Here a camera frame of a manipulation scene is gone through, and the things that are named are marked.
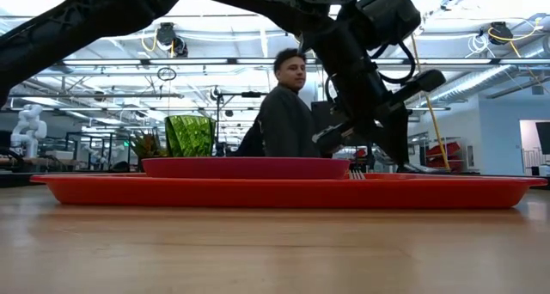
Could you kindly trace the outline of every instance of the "dark gray sweater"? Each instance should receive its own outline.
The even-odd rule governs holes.
[[[266,156],[320,157],[313,116],[296,92],[278,85],[261,103],[258,120]]]

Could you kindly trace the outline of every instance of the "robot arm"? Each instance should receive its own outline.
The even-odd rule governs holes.
[[[0,37],[0,102],[9,89],[35,73],[105,36],[124,35],[149,26],[179,0],[66,0],[54,9]],[[352,132],[371,138],[400,166],[408,162],[403,101],[420,90],[444,83],[430,70],[395,80],[403,89],[387,91],[367,50],[403,46],[419,24],[410,0],[214,0],[264,15],[299,36],[301,49],[313,49],[338,93],[337,109],[349,121],[316,138],[321,147],[337,146]],[[336,20],[331,5],[341,5]]]

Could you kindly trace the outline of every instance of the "man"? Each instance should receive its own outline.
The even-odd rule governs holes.
[[[273,64],[278,86],[260,107],[258,123],[266,156],[320,157],[312,137],[315,123],[298,97],[306,83],[306,57],[297,49],[280,52]]]

